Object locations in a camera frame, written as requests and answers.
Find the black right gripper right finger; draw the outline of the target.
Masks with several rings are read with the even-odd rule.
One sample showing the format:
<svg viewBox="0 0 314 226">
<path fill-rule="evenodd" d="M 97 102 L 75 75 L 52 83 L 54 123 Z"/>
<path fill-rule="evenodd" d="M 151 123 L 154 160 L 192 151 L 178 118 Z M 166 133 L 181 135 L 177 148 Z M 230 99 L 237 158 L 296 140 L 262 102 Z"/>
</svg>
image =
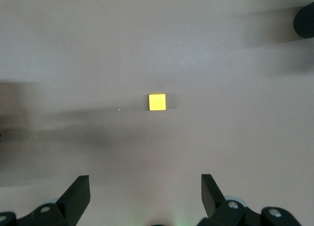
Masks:
<svg viewBox="0 0 314 226">
<path fill-rule="evenodd" d="M 210 174 L 201 175 L 202 203 L 207 217 L 200 226 L 299 226 L 299 221 L 287 210 L 265 207 L 261 213 L 252 211 L 239 201 L 227 200 Z"/>
</svg>

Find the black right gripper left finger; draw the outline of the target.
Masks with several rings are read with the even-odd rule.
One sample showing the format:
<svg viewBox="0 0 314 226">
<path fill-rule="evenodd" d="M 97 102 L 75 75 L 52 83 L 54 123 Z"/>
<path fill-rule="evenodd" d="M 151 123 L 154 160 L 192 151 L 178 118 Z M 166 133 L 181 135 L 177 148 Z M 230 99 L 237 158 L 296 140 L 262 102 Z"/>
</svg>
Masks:
<svg viewBox="0 0 314 226">
<path fill-rule="evenodd" d="M 17 218 L 2 212 L 2 226 L 75 226 L 90 203 L 89 176 L 79 176 L 55 203 L 46 203 L 28 215 Z"/>
</svg>

